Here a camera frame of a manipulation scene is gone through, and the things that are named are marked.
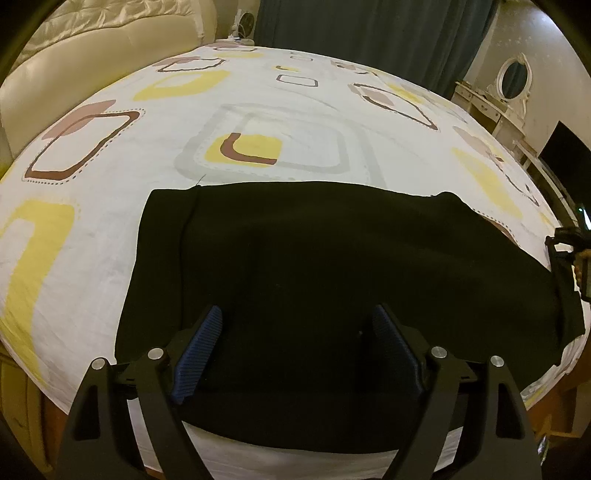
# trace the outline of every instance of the curtain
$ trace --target curtain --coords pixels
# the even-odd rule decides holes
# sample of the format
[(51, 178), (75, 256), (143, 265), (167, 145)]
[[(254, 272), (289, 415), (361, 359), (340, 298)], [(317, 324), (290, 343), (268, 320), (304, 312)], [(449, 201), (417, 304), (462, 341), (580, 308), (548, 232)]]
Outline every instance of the curtain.
[(257, 45), (354, 61), (446, 98), (462, 80), (498, 0), (261, 0)]

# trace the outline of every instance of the white dresser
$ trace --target white dresser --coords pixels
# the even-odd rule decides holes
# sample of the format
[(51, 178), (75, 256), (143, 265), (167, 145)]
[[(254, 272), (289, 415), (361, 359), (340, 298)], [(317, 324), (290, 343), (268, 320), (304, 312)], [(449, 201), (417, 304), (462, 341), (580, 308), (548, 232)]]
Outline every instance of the white dresser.
[(456, 82), (452, 102), (468, 112), (511, 153), (525, 138), (521, 129), (523, 121), (507, 105), (466, 82)]

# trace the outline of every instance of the cream headboard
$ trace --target cream headboard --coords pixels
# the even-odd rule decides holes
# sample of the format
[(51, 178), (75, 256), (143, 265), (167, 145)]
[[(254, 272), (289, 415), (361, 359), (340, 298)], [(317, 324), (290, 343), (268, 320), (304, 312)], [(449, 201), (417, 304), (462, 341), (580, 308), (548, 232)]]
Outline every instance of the cream headboard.
[[(216, 25), (213, 0), (66, 0), (0, 86), (9, 153), (15, 158), (49, 125), (118, 79), (213, 42)], [(0, 177), (6, 163), (0, 158)]]

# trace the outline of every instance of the black monitor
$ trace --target black monitor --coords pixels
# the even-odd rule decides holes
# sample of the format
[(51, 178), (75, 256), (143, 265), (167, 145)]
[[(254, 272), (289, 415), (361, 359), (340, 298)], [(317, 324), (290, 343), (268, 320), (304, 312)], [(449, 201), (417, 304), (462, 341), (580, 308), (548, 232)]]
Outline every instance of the black monitor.
[(591, 212), (591, 150), (562, 122), (540, 153), (573, 202)]

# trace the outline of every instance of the human hand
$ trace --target human hand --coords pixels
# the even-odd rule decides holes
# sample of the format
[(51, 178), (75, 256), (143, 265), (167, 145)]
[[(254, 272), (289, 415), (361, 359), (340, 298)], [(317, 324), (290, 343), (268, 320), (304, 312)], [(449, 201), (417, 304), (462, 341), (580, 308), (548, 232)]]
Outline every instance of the human hand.
[(581, 286), (581, 281), (583, 280), (583, 270), (581, 263), (585, 258), (591, 260), (591, 249), (588, 248), (587, 250), (579, 252), (574, 259), (574, 276), (577, 278), (577, 285), (579, 288)]

